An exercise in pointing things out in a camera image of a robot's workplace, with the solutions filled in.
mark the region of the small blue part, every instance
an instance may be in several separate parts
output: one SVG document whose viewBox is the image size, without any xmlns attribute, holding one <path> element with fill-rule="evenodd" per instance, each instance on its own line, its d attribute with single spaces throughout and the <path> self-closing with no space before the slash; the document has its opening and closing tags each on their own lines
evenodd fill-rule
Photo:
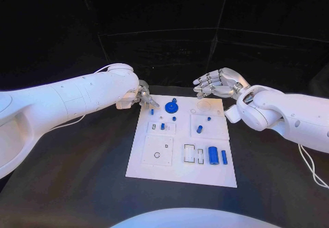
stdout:
<svg viewBox="0 0 329 228">
<path fill-rule="evenodd" d="M 227 159 L 227 152 L 226 151 L 221 151 L 221 156 L 223 156 L 223 164 L 227 165 L 229 159 Z"/>
<path fill-rule="evenodd" d="M 200 125 L 197 132 L 201 133 L 203 131 L 203 125 Z"/>
<path fill-rule="evenodd" d="M 174 101 L 167 103 L 165 110 L 168 113 L 175 113 L 180 110 L 180 106 L 177 104 L 178 100 L 174 98 Z"/>
<path fill-rule="evenodd" d="M 211 146 L 208 148 L 208 153 L 210 153 L 210 163 L 211 163 L 211 165 L 218 165 L 220 164 L 218 148 L 216 146 Z"/>
</svg>

